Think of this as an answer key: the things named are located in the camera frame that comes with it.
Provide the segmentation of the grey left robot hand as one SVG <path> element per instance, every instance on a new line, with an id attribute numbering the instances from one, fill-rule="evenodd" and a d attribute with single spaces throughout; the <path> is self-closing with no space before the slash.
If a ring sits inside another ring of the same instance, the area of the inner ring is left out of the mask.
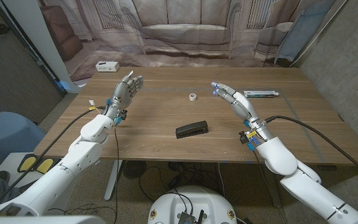
<path id="1" fill-rule="evenodd" d="M 125 120 L 127 117 L 126 108 L 131 104 L 135 94 L 143 87 L 142 75 L 132 77 L 133 71 L 116 85 L 112 95 L 107 99 L 107 105 L 102 112 L 103 115 L 111 118 L 116 123 Z"/>

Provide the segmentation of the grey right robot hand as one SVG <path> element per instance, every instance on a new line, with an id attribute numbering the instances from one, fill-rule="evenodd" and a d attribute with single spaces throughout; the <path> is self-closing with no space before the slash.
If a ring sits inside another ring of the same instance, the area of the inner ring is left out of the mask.
<path id="1" fill-rule="evenodd" d="M 214 95 L 219 95 L 222 99 L 228 102 L 234 114 L 243 119 L 247 126 L 256 132 L 256 136 L 263 142 L 267 142 L 274 138 L 268 127 L 262 124 L 260 116 L 256 112 L 252 103 L 245 97 L 245 95 L 223 83 L 212 82 L 211 85 L 215 88 Z"/>

